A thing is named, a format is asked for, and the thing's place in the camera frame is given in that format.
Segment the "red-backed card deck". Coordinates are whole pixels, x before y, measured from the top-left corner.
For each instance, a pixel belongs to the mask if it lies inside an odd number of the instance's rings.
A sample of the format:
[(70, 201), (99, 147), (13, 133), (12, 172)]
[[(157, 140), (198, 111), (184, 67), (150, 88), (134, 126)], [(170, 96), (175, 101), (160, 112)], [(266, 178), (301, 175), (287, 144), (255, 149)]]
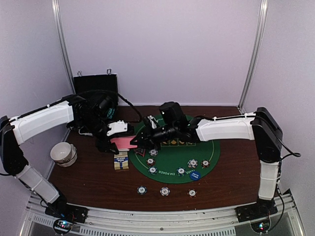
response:
[(126, 137), (117, 137), (111, 139), (111, 143), (114, 143), (117, 146), (117, 149), (119, 151), (128, 151), (130, 149), (135, 149), (138, 148), (137, 145), (132, 145), (130, 141), (134, 138), (135, 136), (126, 136)]

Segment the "green chip mat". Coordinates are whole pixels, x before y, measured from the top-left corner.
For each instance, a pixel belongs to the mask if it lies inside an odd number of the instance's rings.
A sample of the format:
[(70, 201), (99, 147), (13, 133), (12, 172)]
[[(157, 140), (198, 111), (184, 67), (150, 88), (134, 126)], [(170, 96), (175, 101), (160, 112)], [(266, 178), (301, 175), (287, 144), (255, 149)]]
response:
[(186, 170), (183, 167), (179, 167), (179, 168), (177, 168), (176, 173), (178, 176), (182, 177), (186, 174)]
[(158, 173), (158, 169), (157, 167), (155, 166), (151, 166), (149, 169), (148, 169), (148, 172), (151, 174), (151, 175), (155, 175)]

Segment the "green chip stack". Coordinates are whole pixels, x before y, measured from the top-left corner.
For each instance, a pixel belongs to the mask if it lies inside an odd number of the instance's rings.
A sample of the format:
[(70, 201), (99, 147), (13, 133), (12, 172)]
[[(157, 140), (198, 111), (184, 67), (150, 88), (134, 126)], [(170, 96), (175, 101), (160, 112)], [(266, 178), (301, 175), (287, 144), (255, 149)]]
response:
[(145, 186), (139, 186), (137, 188), (137, 193), (140, 195), (144, 195), (147, 193), (147, 188)]

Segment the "blue white chip stack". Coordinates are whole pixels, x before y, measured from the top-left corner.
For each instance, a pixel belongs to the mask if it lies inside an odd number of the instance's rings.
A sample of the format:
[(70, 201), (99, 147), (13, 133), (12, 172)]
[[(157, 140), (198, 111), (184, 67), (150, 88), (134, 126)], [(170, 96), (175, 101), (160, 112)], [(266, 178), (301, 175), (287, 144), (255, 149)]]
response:
[(168, 196), (170, 194), (170, 189), (168, 187), (162, 187), (159, 192), (162, 196)]

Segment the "blue small blind button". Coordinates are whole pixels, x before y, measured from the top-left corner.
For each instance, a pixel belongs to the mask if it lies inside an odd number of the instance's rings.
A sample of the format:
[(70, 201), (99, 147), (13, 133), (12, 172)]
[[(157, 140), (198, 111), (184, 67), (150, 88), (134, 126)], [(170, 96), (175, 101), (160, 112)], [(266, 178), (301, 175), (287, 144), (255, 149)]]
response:
[(201, 173), (198, 172), (198, 171), (192, 171), (190, 174), (189, 174), (189, 177), (192, 181), (198, 181), (201, 179)]

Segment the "red black chip stack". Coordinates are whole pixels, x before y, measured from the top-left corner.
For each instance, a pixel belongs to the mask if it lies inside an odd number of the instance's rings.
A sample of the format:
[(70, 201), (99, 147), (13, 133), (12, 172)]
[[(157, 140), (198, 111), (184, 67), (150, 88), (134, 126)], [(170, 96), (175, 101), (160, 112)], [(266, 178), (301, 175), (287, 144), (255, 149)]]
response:
[(197, 195), (197, 191), (195, 189), (189, 189), (188, 190), (188, 196), (190, 198), (194, 198), (194, 197), (196, 197), (196, 195)]

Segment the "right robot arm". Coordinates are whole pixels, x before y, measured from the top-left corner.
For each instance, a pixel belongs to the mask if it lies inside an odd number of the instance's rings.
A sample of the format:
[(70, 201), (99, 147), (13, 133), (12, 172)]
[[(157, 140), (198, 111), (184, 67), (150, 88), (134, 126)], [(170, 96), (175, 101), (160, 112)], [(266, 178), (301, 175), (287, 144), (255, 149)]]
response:
[(152, 118), (144, 117), (145, 127), (131, 140), (132, 145), (159, 150), (162, 142), (173, 138), (190, 143), (225, 139), (254, 140), (261, 168), (258, 197), (252, 212), (262, 217), (271, 210), (280, 178), (282, 148), (295, 157), (301, 154), (293, 152), (284, 144), (283, 131), (266, 108), (259, 107), (253, 113), (239, 116), (196, 116), (192, 120), (187, 120), (177, 102), (166, 102), (159, 107), (159, 111), (165, 125), (160, 126)]

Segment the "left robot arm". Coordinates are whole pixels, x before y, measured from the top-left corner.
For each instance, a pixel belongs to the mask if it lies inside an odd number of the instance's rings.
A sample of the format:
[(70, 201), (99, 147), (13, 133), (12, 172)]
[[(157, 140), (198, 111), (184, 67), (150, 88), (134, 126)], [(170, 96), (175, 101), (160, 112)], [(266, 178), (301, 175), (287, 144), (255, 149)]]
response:
[(0, 119), (0, 159), (5, 176), (13, 176), (34, 191), (59, 218), (67, 218), (71, 208), (64, 194), (44, 178), (24, 157), (20, 145), (56, 126), (87, 129), (96, 138), (100, 152), (118, 153), (111, 142), (134, 132), (132, 121), (112, 121), (107, 117), (114, 106), (112, 91), (93, 89), (71, 94), (23, 115)]

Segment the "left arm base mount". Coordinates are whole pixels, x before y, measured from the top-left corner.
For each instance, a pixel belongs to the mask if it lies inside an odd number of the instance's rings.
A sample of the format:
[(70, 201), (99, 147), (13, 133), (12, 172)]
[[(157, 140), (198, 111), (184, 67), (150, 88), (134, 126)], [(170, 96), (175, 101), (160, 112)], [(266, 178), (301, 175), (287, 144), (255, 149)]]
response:
[(45, 214), (55, 218), (67, 220), (72, 223), (85, 223), (88, 216), (88, 211), (89, 210), (86, 207), (67, 205), (66, 210), (63, 213), (57, 213), (56, 210), (52, 210), (51, 207), (47, 207)]

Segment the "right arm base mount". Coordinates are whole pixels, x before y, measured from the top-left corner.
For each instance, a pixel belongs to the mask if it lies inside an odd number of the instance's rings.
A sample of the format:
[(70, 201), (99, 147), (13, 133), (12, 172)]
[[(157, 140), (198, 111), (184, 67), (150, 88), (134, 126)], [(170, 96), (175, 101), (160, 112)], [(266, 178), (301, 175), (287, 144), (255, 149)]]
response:
[(238, 222), (252, 221), (264, 217), (268, 217), (270, 214), (278, 212), (276, 206), (263, 206), (258, 204), (239, 206), (235, 208)]

